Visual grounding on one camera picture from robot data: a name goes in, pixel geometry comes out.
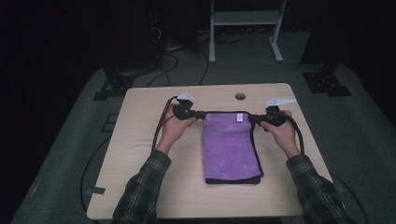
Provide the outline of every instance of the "white table leg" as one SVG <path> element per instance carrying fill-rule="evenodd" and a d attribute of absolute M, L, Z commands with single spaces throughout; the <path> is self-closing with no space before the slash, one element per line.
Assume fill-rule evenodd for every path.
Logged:
<path fill-rule="evenodd" d="M 215 3 L 214 0 L 211 2 L 210 8 L 210 42 L 209 42 L 209 62 L 216 62 L 215 54 Z"/>
<path fill-rule="evenodd" d="M 270 44 L 271 44 L 271 48 L 272 48 L 272 50 L 273 50 L 273 52 L 275 54 L 275 58 L 276 58 L 276 61 L 278 63 L 282 63 L 283 62 L 283 57 L 282 57 L 282 54 L 280 53 L 280 50 L 279 50 L 279 47 L 277 46 L 276 41 L 277 41 L 277 37 L 279 35 L 280 26 L 282 24 L 283 15 L 285 14 L 286 3 L 287 3 L 287 0 L 283 0 L 282 1 L 282 6 L 280 7 L 279 14 L 278 14 L 277 20 L 276 20 L 274 36 L 271 36 L 269 38 Z"/>

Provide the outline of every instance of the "dark background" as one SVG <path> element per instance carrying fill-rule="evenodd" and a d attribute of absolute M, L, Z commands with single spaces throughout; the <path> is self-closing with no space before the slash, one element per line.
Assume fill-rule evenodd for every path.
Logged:
<path fill-rule="evenodd" d="M 164 38 L 179 38 L 191 46 L 196 44 L 191 39 L 195 30 L 208 29 L 208 0 L 113 2 L 0 3 L 0 220 L 4 223 L 12 219 L 84 85 L 102 67 L 104 55 L 118 57 L 112 62 L 118 67 L 152 66 L 161 49 L 152 45 L 154 37 L 146 25 L 162 27 Z M 256 9 L 276 7 L 277 2 L 217 0 L 216 6 Z M 287 32 L 312 28 L 302 63 L 335 58 L 346 64 L 393 125 L 395 9 L 390 0 L 289 1 L 282 25 Z M 188 27 L 186 33 L 180 27 Z"/>

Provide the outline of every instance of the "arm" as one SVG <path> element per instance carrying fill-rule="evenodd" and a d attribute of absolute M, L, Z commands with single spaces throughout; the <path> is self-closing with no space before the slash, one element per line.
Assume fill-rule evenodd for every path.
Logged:
<path fill-rule="evenodd" d="M 163 124 L 163 135 L 157 149 L 133 176 L 113 213 L 112 223 L 157 223 L 157 201 L 166 170 L 171 164 L 167 156 L 171 146 L 195 119 L 179 120 L 173 116 L 171 105 Z"/>
<path fill-rule="evenodd" d="M 292 125 L 286 121 L 280 127 L 276 127 L 262 121 L 261 126 L 274 136 L 276 143 L 288 157 L 286 164 L 297 187 L 305 222 L 355 223 L 348 217 L 332 182 L 317 173 L 307 156 L 300 155 Z"/>

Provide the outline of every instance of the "towel label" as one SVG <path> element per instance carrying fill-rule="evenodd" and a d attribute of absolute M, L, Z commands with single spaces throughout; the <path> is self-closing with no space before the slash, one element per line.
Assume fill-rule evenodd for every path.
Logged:
<path fill-rule="evenodd" d="M 236 121 L 243 122 L 244 121 L 244 114 L 236 114 Z"/>

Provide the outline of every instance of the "person's left hand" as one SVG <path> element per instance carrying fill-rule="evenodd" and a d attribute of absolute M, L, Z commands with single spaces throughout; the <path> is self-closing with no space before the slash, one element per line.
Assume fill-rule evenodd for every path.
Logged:
<path fill-rule="evenodd" d="M 175 104 L 169 105 L 169 109 L 166 111 L 163 124 L 163 135 L 157 146 L 157 149 L 165 154 L 169 153 L 171 146 L 181 137 L 184 130 L 196 121 L 196 118 L 180 120 L 175 117 L 173 113 L 174 106 Z"/>

